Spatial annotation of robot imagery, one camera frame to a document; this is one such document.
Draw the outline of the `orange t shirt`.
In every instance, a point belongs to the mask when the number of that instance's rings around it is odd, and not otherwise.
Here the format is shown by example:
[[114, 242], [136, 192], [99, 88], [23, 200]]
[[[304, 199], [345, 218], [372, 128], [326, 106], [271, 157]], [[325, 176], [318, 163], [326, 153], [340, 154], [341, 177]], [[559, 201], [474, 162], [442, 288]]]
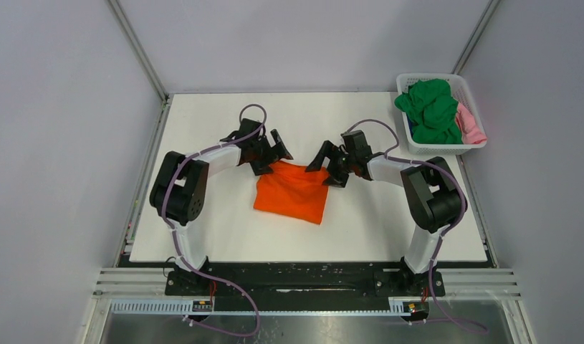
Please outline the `orange t shirt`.
[[304, 166], [279, 161], [271, 169], [257, 181], [253, 208], [320, 225], [329, 190], [323, 183], [328, 177], [325, 168], [306, 172]]

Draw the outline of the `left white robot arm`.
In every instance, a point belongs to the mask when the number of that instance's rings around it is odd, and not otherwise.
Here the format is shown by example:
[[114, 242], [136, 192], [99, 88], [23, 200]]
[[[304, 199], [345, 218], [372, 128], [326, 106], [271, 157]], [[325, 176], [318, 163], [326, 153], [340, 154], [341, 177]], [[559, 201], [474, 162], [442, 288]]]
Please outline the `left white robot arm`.
[[242, 119], [237, 130], [219, 143], [196, 153], [169, 151], [165, 155], [150, 191], [149, 203], [166, 224], [173, 241], [176, 265], [186, 270], [183, 286], [200, 295], [210, 285], [208, 272], [201, 267], [208, 260], [196, 223], [206, 205], [208, 180], [218, 173], [245, 163], [255, 176], [273, 172], [272, 164], [292, 160], [292, 154], [277, 130], [264, 133], [264, 124]]

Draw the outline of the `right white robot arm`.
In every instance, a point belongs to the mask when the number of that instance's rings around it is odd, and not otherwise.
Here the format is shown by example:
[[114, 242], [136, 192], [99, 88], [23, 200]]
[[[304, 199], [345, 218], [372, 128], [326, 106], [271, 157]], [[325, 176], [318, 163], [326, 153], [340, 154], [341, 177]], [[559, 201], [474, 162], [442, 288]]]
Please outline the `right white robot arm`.
[[344, 188], [354, 174], [403, 189], [415, 229], [403, 256], [408, 270], [400, 273], [398, 283], [406, 294], [417, 295], [427, 286], [425, 273], [436, 266], [445, 233], [466, 212], [468, 203], [459, 182], [441, 156], [415, 161], [375, 153], [361, 130], [344, 133], [342, 139], [342, 145], [324, 141], [305, 170], [309, 173], [324, 168], [326, 186]]

